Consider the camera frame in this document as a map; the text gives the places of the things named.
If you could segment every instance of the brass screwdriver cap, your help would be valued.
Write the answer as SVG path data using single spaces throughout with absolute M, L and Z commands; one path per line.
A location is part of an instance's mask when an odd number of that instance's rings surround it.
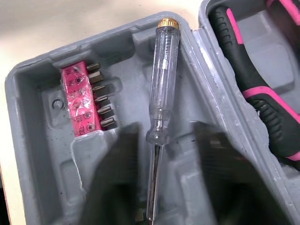
M 160 27 L 174 27 L 176 29 L 179 29 L 179 23 L 172 18 L 164 18 L 158 23 L 157 28 Z

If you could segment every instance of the pink grip stripe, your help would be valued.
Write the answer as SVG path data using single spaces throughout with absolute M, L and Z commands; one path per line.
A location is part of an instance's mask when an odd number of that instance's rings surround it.
M 299 161 L 300 160 L 300 152 L 297 152 L 295 155 L 293 156 L 289 156 L 289 157 L 286 157 L 292 161 Z
M 255 88 L 250 88 L 243 92 L 244 98 L 249 98 L 258 94 L 267 94 L 271 96 L 278 104 L 281 105 L 298 123 L 300 123 L 300 116 L 278 95 L 269 87 L 260 86 Z
M 292 2 L 292 0 L 279 0 L 283 7 L 287 10 L 288 14 L 290 14 L 291 18 L 295 21 L 295 23 L 300 25 L 300 12 L 297 6 Z M 274 0 L 267 1 L 267 7 L 270 7 Z
M 238 41 L 239 44 L 243 44 L 244 42 L 243 42 L 243 39 L 242 39 L 242 35 L 240 34 L 238 24 L 236 23 L 235 18 L 233 16 L 233 13 L 232 13 L 230 8 L 228 8 L 226 10 L 226 14 L 229 18 L 229 21 L 230 21 L 231 25 L 232 25 L 233 32 L 235 34 L 236 40 Z

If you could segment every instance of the beige surface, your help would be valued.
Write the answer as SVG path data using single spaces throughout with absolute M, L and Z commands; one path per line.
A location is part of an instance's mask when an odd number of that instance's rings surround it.
M 10 221 L 25 224 L 4 80 L 18 62 L 160 11 L 198 27 L 201 0 L 0 0 L 0 166 Z

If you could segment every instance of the pink and black screwdriver handle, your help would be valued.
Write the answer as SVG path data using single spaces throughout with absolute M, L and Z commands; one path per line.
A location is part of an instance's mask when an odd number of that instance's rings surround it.
M 215 8 L 209 20 L 229 60 L 243 96 L 259 113 L 269 132 L 270 150 L 283 162 L 300 165 L 300 116 L 260 76 L 245 49 L 232 11 Z

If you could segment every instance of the gray plastic tool case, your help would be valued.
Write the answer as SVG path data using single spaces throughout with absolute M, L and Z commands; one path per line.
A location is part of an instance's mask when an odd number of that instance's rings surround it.
M 266 183 L 295 222 L 300 224 L 300 173 L 279 164 L 268 149 L 268 134 L 236 86 L 207 13 L 219 3 L 232 8 L 246 48 L 259 72 L 300 113 L 297 57 L 273 25 L 262 0 L 207 1 L 200 8 L 198 30 L 180 16 L 162 12 L 18 64 L 5 83 L 8 111 L 29 225 L 75 224 L 95 164 L 107 152 L 118 129 L 75 138 L 60 84 L 60 69 L 80 60 L 99 62 L 119 127 L 138 121 L 140 199 L 146 200 L 150 127 L 148 103 L 155 29 L 163 17 L 180 23 L 173 137 L 163 159 L 157 224 L 209 225 L 216 221 L 197 163 L 190 121 L 217 124 L 237 149 L 257 166 Z

